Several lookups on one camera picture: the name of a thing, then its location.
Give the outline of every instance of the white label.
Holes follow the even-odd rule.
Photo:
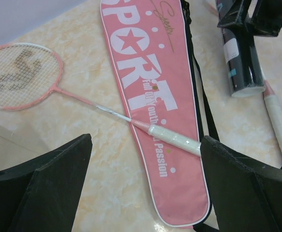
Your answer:
[[[226,63],[239,55],[238,42],[235,38],[225,43],[224,54]]]

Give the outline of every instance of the racket cover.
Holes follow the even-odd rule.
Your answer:
[[[106,44],[126,115],[200,140],[195,75],[180,0],[102,0]],[[169,226],[202,222],[211,203],[201,159],[131,126],[153,203]]]

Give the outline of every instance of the pink badminton racket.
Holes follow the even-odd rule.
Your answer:
[[[124,119],[157,139],[201,156],[200,142],[158,125],[133,120],[61,89],[58,83],[62,74],[60,56],[46,47],[31,43],[0,46],[0,109],[22,110],[43,101],[52,92],[58,92]]]

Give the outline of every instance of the black padded object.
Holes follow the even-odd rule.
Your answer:
[[[89,134],[0,171],[0,232],[69,232],[92,151]]]
[[[196,232],[219,232],[219,230],[212,228],[204,223],[199,223],[194,225],[194,231]]]
[[[221,232],[282,232],[282,170],[209,136],[201,157]]]

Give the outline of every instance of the badminton racket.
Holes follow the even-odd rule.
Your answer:
[[[0,109],[22,110],[57,92],[130,122],[161,141],[201,156],[200,142],[155,124],[133,120],[61,89],[58,84],[62,74],[63,62],[49,48],[31,43],[0,46]]]
[[[282,151],[282,108],[280,106],[279,99],[273,89],[271,88],[268,80],[266,79],[263,70],[262,75],[265,80],[266,91],[264,91],[264,101],[268,111],[269,118],[271,120],[277,142]]]

